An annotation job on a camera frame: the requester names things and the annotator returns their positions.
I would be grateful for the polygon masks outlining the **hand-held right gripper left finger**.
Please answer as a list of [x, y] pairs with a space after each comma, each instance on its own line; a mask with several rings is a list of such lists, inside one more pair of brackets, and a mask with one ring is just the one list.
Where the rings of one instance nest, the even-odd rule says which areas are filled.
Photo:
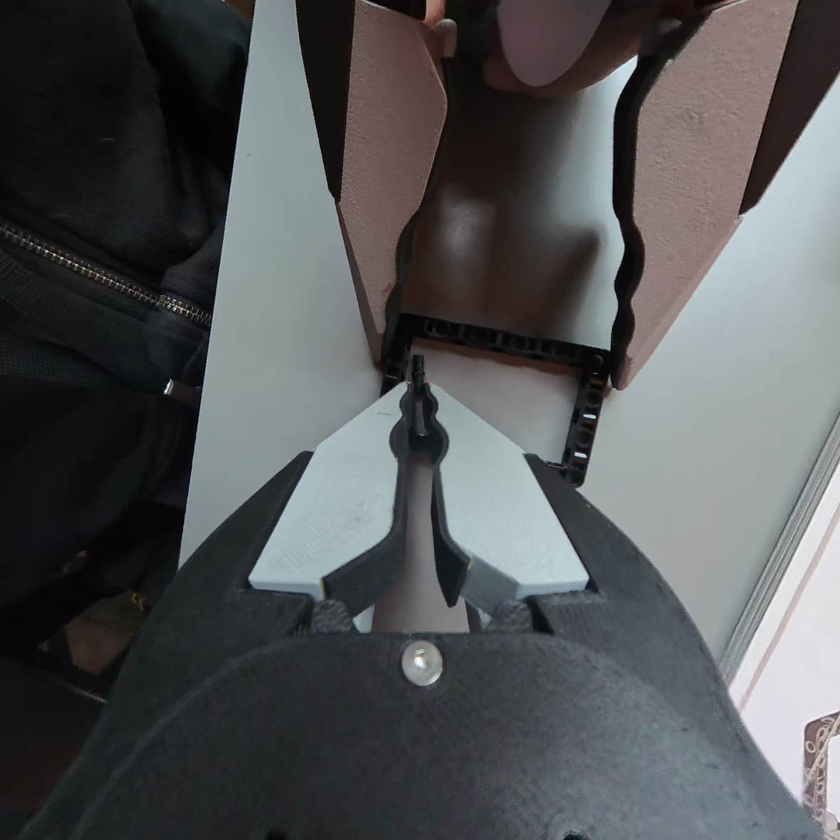
[[257, 590], [372, 608], [406, 555], [414, 397], [399, 385], [311, 453], [248, 581]]

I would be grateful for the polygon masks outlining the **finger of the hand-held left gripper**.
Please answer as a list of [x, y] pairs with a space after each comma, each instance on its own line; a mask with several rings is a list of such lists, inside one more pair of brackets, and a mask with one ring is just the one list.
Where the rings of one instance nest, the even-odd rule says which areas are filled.
[[796, 1], [724, 2], [654, 24], [616, 106], [612, 386], [642, 370], [741, 223]]
[[444, 60], [457, 24], [356, 2], [339, 223], [364, 335], [382, 362], [400, 237], [419, 210], [448, 110]]

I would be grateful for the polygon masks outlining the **lego instruction booklet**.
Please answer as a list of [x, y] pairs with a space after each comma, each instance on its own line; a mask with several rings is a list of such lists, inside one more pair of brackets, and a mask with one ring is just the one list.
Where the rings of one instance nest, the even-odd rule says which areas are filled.
[[721, 656], [765, 759], [839, 838], [839, 421]]

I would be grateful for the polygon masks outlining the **black rectangular lego frame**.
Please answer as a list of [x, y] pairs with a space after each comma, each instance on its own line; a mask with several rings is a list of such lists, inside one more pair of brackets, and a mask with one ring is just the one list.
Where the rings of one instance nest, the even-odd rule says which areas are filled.
[[396, 321], [393, 336], [385, 342], [381, 395], [404, 382], [410, 375], [411, 350], [415, 340], [431, 340], [579, 369], [580, 385], [563, 456], [559, 463], [549, 462], [549, 465], [574, 487], [583, 486], [592, 461], [595, 434], [610, 383], [612, 359], [608, 350], [403, 312]]

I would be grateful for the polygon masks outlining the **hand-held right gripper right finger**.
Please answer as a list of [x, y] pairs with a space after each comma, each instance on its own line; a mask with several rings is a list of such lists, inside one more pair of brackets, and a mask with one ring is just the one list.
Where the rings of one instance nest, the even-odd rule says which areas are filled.
[[437, 385], [427, 385], [437, 579], [448, 606], [581, 592], [585, 569], [527, 454]]

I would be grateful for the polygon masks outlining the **small black lego pin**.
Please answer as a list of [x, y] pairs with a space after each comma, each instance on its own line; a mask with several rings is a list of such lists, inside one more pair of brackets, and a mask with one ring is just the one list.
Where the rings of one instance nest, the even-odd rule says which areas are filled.
[[411, 371], [412, 409], [408, 440], [411, 450], [419, 454], [427, 454], [429, 438], [425, 424], [426, 372], [424, 356], [420, 353], [412, 358]]

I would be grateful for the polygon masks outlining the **black zippered bag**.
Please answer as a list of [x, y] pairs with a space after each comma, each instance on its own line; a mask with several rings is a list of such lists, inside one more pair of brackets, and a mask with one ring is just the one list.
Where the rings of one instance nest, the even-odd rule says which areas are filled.
[[[2, 652], [174, 570], [251, 32], [2, 2]], [[175, 399], [163, 394], [178, 383]]]

